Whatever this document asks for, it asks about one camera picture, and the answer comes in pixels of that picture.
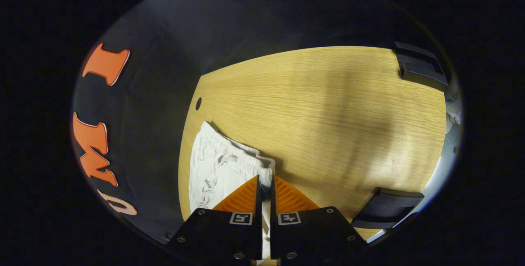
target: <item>orange letter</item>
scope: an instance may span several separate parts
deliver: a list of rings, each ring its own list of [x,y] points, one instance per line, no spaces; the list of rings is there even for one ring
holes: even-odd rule
[[[96,148],[100,153],[107,154],[107,132],[105,124],[99,123],[96,127],[90,126],[78,120],[77,113],[73,113],[73,134],[86,154],[80,158],[80,163],[88,177],[94,176],[113,186],[118,186],[115,175],[108,169],[105,172],[99,171],[104,167],[109,167],[109,161],[101,157],[93,150]]]
[[[115,84],[122,68],[126,64],[130,51],[124,49],[120,53],[112,53],[111,51],[103,50],[103,44],[99,44],[95,51],[91,54],[82,72],[82,77],[86,77],[87,73],[95,73],[105,78],[105,83],[108,86]]]
[[[103,199],[114,201],[117,204],[121,204],[122,206],[126,207],[126,208],[119,208],[118,206],[113,206],[110,202],[108,202],[107,204],[109,204],[109,206],[111,206],[117,212],[125,213],[125,214],[131,214],[132,216],[137,214],[137,210],[135,210],[135,208],[133,208],[133,206],[131,204],[129,204],[129,202],[123,201],[122,199],[118,199],[116,197],[105,195],[104,193],[100,192],[100,190],[98,190],[98,189],[97,189],[97,192],[100,193],[100,196]]]

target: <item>screw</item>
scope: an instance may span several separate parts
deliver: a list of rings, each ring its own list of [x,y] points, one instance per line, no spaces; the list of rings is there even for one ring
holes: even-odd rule
[[[241,253],[241,252],[239,252],[239,253],[235,253],[235,254],[233,255],[233,257],[234,257],[235,259],[242,260],[242,259],[244,259],[244,254]]]
[[[290,252],[290,253],[286,254],[286,258],[287,259],[293,259],[293,258],[296,258],[296,257],[297,257],[297,253],[296,252]]]

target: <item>white towel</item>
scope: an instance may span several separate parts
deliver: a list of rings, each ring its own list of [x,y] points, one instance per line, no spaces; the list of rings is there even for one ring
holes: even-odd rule
[[[259,150],[224,137],[208,122],[193,142],[189,168],[189,209],[214,208],[246,181],[259,175],[267,191],[275,174],[275,161]],[[269,201],[263,202],[262,259],[270,256]]]

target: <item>wooden table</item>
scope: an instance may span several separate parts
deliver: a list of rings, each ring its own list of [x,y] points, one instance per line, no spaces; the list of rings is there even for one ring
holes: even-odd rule
[[[301,49],[208,73],[180,145],[182,216],[190,215],[189,160],[204,120],[274,158],[278,176],[351,221],[376,187],[423,190],[441,154],[445,117],[443,93],[401,79],[390,49]],[[379,231],[356,230],[364,239]]]

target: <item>white cloth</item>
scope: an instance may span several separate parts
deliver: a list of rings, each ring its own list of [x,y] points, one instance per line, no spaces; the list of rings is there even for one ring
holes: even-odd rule
[[[275,174],[275,161],[261,157],[260,151],[224,137],[208,122],[193,142],[189,167],[189,209],[212,209],[246,181],[259,175],[268,191]],[[269,201],[263,202],[262,258],[270,256]]]

